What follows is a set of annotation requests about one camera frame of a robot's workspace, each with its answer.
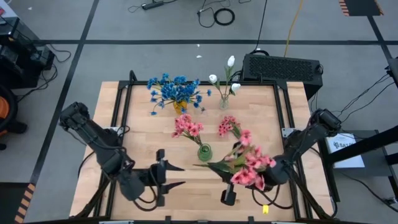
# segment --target gray floor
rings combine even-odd
[[[205,29],[198,25],[197,10],[202,1],[179,0],[150,11],[139,9],[134,14],[127,7],[145,0],[100,0],[88,40],[165,40],[165,39],[256,39],[264,1],[238,4],[231,0],[236,20],[228,27],[215,25]],[[81,37],[93,0],[13,0],[10,6],[41,38],[78,40]],[[269,0],[261,35],[263,40],[284,40],[299,1]],[[379,0],[385,16],[375,17],[386,40],[398,40],[395,13],[398,3]],[[202,15],[202,23],[211,22]],[[293,40],[377,40],[366,17],[346,17],[338,1],[307,0],[300,13]],[[74,53],[76,45],[55,45]],[[222,74],[223,65],[235,55],[240,67],[244,54],[253,45],[184,44],[184,45],[85,45],[81,52],[64,106],[84,102],[93,114],[101,82],[125,80],[133,69],[139,80],[161,73],[207,79],[209,74]],[[271,55],[281,56],[284,45],[260,45]],[[393,57],[398,46],[389,46]],[[318,107],[340,110],[385,74],[386,58],[378,45],[291,45],[288,57],[316,59],[325,68],[324,86],[319,91]],[[44,91],[37,91],[20,105],[18,117],[28,123],[24,135],[7,135],[9,149],[0,152],[0,182],[28,182],[47,133],[72,59],[57,64],[58,78]],[[385,81],[364,95],[352,110],[371,100],[390,81]],[[19,90],[18,94],[28,90]],[[379,129],[396,125],[397,88],[389,87],[366,109],[350,117],[344,129]],[[398,145],[387,148],[398,151]],[[78,166],[84,147],[59,127],[56,128],[37,188],[27,213],[26,222],[67,218],[77,182]],[[380,196],[393,196],[387,178],[362,178]],[[396,214],[377,201],[363,186],[343,176],[336,181],[342,202],[337,217],[367,223],[392,223]]]

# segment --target yellow tag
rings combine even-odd
[[[263,214],[268,214],[268,209],[269,209],[269,206],[268,206],[268,205],[263,205],[263,206],[262,206],[262,213],[263,213]]]

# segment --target vase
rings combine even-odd
[[[202,162],[209,161],[213,157],[211,146],[209,144],[202,144],[198,150],[198,158]]]
[[[220,109],[227,110],[229,107],[228,98],[221,98],[220,99]]]
[[[176,101],[174,101],[173,102],[173,106],[174,106],[175,112],[178,115],[181,115],[182,114],[181,109],[182,108],[187,109],[187,102],[186,101],[181,101],[181,102],[177,103]]]

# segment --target table frame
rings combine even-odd
[[[275,102],[276,102],[276,109],[277,109],[277,114],[278,114],[278,120],[279,120],[279,126],[280,126],[280,133],[281,133],[281,141],[284,140],[283,134],[282,134],[282,128],[285,128],[285,123],[284,123],[284,115],[282,113],[282,105],[280,103],[280,96],[279,96],[279,87],[275,81],[262,81],[259,80],[258,82],[252,82],[252,81],[239,81],[241,85],[265,85],[265,86],[272,86],[274,89],[274,95],[275,95]],[[226,82],[220,82],[220,85],[225,85]],[[119,81],[118,85],[118,92],[116,93],[116,101],[114,104],[113,108],[113,115],[112,115],[112,120],[111,120],[111,126],[115,127],[118,119],[118,113],[119,113],[119,108],[120,108],[120,103],[121,103],[121,98],[122,98],[122,93],[125,88],[127,88],[127,93],[126,93],[126,99],[124,101],[124,108],[123,108],[123,115],[121,118],[121,127],[125,126],[127,123],[127,114],[129,111],[129,105],[130,105],[130,99],[131,99],[131,92],[132,92],[132,87],[134,85],[147,85],[147,82],[145,81],[138,81],[134,72],[131,70],[129,74],[129,80],[125,81]],[[211,85],[210,82],[201,82],[200,85]],[[289,94],[287,92],[287,89],[281,88],[284,94],[284,101],[286,105],[286,112],[287,112],[287,117],[289,120],[289,127],[294,128],[294,119],[293,119],[293,112],[292,112],[292,107],[290,105],[290,99],[289,99]],[[303,165],[302,165],[302,160],[301,158],[297,161],[297,171],[302,180],[305,180],[305,174],[303,171]],[[102,172],[101,173],[101,178],[99,180],[99,185],[101,185],[104,181],[105,174]],[[301,219],[302,217],[300,216],[300,208],[299,208],[299,202],[297,198],[297,188],[295,186],[295,183],[292,180],[289,180],[289,187],[290,187],[290,194],[292,196],[292,203],[293,203],[293,211],[294,211],[294,217],[296,220]],[[112,214],[112,208],[113,208],[113,201],[114,201],[114,193],[116,190],[116,181],[112,180],[111,185],[109,188],[109,197],[108,201],[106,202],[106,210],[105,210],[105,216],[111,218]],[[102,197],[99,199],[98,203],[94,207],[94,217],[99,217],[100,216],[100,210],[101,210],[101,204],[102,204]],[[308,200],[303,196],[303,204],[305,207],[305,214],[307,219],[312,219],[312,211],[310,204]],[[264,222],[255,222],[253,217],[248,217],[249,223],[264,223]],[[150,222],[150,223],[157,223],[159,222],[158,220],[146,220],[145,222]],[[171,222],[171,217],[166,216],[165,217],[165,222],[170,223]],[[231,223],[229,221],[218,221],[218,222],[212,222],[212,223]],[[243,224],[247,222],[233,222],[236,224]]]

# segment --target blue flower bouquet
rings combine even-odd
[[[204,111],[205,108],[200,106],[203,93],[196,91],[199,84],[199,79],[188,83],[185,76],[177,76],[171,80],[168,73],[164,73],[161,80],[151,78],[148,81],[147,89],[155,89],[150,93],[152,95],[150,101],[155,103],[155,106],[150,114],[157,114],[157,112],[155,112],[156,106],[163,109],[166,105],[171,103],[173,103],[177,114],[186,113],[187,104],[189,103],[192,103],[195,108],[200,108]],[[211,90],[207,90],[205,94],[210,96]]]

